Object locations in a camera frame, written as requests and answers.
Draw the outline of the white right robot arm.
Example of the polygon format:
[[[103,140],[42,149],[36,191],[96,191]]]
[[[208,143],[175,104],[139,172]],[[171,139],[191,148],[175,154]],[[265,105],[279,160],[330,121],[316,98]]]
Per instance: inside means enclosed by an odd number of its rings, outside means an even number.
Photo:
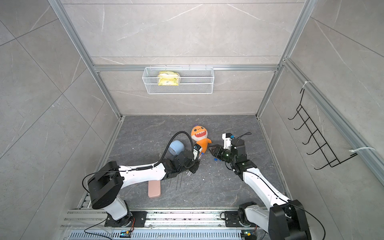
[[[266,210],[255,203],[239,206],[240,222],[255,224],[269,234],[271,240],[310,240],[311,233],[303,205],[280,193],[248,159],[243,139],[225,139],[225,145],[208,147],[212,156],[230,164],[232,171],[249,185],[262,200]]]

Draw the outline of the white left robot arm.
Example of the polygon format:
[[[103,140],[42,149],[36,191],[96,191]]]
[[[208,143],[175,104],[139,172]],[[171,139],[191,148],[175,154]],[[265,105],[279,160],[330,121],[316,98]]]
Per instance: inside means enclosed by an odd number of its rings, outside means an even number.
[[[172,179],[187,171],[195,173],[200,165],[199,157],[197,150],[184,150],[171,159],[149,165],[119,166],[116,161],[108,162],[88,180],[92,208],[106,211],[114,221],[130,217],[128,205],[119,198],[121,189],[142,182]]]

